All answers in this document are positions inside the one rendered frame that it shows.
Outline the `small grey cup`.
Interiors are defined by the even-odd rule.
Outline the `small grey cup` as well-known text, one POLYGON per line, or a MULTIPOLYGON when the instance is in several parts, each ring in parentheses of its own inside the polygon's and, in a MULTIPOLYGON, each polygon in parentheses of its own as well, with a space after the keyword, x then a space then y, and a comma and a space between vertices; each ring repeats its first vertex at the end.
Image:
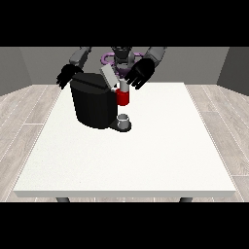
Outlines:
POLYGON ((118 127, 120 129, 126 129, 129 126, 129 116, 127 114, 119 114, 117 116, 118 127))

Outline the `black coffee machine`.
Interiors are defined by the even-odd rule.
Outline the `black coffee machine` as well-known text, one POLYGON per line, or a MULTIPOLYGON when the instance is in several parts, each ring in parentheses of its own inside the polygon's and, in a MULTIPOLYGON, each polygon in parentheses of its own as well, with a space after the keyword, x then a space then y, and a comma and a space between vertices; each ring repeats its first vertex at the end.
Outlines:
POLYGON ((70 82, 77 119, 91 128, 131 130, 131 122, 121 127, 118 120, 117 94, 111 91, 103 76, 95 73, 75 74, 70 82))

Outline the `red pod holder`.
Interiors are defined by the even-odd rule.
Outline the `red pod holder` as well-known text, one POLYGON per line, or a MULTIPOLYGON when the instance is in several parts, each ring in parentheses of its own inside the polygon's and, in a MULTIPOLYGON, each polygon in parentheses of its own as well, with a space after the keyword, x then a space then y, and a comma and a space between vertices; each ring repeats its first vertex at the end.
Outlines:
POLYGON ((120 106, 125 106, 129 103, 129 92, 123 92, 120 89, 116 90, 117 104, 120 106))

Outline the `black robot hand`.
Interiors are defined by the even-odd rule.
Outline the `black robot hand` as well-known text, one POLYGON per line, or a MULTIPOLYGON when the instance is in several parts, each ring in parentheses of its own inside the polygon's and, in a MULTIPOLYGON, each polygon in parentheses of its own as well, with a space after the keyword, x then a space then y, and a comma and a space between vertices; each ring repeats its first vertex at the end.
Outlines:
POLYGON ((72 80, 72 77, 77 73, 83 73, 83 70, 73 64, 66 64, 62 67, 61 72, 56 77, 56 84, 64 89, 66 85, 72 80))
POLYGON ((150 58, 136 62, 124 77, 128 85, 141 89, 155 72, 155 63, 150 58))

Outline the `pale grey machine lid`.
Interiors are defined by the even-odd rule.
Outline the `pale grey machine lid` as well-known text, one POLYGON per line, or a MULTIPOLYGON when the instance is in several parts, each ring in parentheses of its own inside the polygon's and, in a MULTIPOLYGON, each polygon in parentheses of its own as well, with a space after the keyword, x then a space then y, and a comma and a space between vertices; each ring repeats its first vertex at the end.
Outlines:
POLYGON ((110 64, 102 66, 100 68, 100 73, 103 76, 109 89, 112 89, 119 82, 110 64))

